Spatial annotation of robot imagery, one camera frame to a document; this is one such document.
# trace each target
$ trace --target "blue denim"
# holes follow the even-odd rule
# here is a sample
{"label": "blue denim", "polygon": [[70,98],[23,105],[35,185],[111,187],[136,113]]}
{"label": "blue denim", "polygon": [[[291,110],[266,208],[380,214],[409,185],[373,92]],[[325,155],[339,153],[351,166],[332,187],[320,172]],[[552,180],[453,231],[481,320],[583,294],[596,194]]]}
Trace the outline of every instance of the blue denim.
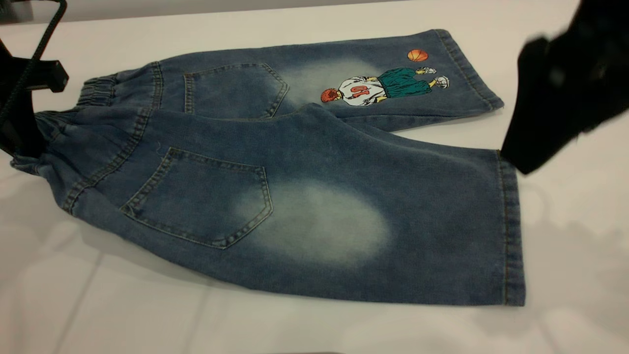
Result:
{"label": "blue denim", "polygon": [[[382,98],[398,67],[431,92]],[[362,106],[337,90],[350,78]],[[523,305],[512,165],[387,132],[501,106],[443,30],[195,53],[89,80],[75,108],[37,113],[47,150],[13,166],[70,215],[247,288]]]}

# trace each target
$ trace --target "white jersey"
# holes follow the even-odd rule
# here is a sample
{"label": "white jersey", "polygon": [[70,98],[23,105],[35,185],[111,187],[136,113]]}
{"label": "white jersey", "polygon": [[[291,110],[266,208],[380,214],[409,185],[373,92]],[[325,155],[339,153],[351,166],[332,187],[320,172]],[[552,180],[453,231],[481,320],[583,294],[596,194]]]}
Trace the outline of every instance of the white jersey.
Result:
{"label": "white jersey", "polygon": [[343,100],[352,106],[369,106],[376,102],[378,97],[385,97],[386,93],[380,81],[368,81],[367,76],[354,76],[338,88],[343,94]]}

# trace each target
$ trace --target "white table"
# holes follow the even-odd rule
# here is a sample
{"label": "white table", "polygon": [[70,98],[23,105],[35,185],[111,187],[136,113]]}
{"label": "white table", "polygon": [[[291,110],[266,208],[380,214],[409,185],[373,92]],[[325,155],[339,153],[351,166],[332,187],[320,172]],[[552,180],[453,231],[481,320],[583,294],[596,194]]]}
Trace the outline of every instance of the white table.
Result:
{"label": "white table", "polygon": [[[60,59],[70,83],[60,94],[37,92],[35,108],[70,108],[85,79],[187,52],[445,28],[505,108],[400,135],[495,149],[513,111],[521,46],[561,30],[576,5],[422,0],[64,23],[44,57]],[[349,18],[370,25],[348,26]],[[43,29],[4,26],[0,37],[27,57]],[[68,216],[43,179],[11,169],[0,154],[0,353],[628,353],[628,134],[621,118],[520,176],[524,308],[242,290]]]}

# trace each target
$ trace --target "basketball player graphic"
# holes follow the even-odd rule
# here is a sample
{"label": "basketball player graphic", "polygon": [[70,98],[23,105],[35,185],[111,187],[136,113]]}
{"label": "basketball player graphic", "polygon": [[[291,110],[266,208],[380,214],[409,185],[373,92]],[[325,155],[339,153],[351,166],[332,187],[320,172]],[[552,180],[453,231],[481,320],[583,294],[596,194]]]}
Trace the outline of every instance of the basketball player graphic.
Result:
{"label": "basketball player graphic", "polygon": [[417,70],[398,67],[384,74],[373,76],[354,76],[341,83],[338,89],[330,88],[321,94],[322,102],[343,100],[351,106],[370,106],[387,98],[419,96],[432,92],[436,86],[446,89],[450,80],[437,76],[432,81],[416,80],[416,75],[434,74],[437,70],[421,67]]}

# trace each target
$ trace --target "orange basketball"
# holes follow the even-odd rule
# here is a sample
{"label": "orange basketball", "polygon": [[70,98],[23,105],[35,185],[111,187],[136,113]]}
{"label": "orange basketball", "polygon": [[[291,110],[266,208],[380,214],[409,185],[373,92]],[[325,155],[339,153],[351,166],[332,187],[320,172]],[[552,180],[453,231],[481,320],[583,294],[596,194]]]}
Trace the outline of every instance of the orange basketball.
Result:
{"label": "orange basketball", "polygon": [[428,53],[424,52],[421,49],[413,49],[408,52],[408,60],[412,60],[414,62],[423,62],[428,59]]}

